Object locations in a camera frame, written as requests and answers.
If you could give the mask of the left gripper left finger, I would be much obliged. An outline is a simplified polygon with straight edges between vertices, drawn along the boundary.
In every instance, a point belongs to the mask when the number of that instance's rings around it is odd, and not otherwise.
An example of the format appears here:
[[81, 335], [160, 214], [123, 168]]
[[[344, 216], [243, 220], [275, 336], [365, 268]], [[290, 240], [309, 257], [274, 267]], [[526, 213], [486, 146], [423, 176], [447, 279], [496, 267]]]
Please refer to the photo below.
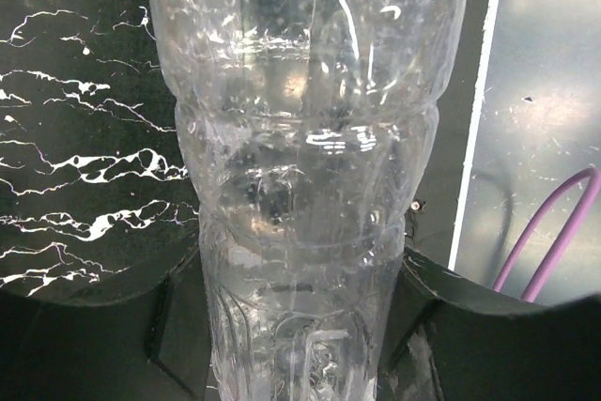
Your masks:
[[63, 301], [1, 293], [4, 400], [202, 400], [209, 361], [195, 236]]

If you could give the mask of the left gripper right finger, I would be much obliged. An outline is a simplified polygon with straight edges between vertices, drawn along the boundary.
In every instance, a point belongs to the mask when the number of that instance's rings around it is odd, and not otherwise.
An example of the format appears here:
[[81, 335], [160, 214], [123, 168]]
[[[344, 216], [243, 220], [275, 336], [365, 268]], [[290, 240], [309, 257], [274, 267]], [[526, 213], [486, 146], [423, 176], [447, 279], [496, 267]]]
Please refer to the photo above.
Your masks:
[[379, 400], [599, 397], [599, 295], [528, 303], [405, 250], [380, 356]]

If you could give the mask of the clear plastic bottle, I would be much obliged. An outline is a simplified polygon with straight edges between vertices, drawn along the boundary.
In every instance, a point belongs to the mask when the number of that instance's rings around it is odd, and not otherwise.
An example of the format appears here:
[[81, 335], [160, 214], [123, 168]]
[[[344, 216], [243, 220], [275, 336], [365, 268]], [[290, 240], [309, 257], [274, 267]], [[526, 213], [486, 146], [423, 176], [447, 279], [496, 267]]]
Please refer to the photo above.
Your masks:
[[466, 0], [149, 0], [223, 400], [372, 400]]

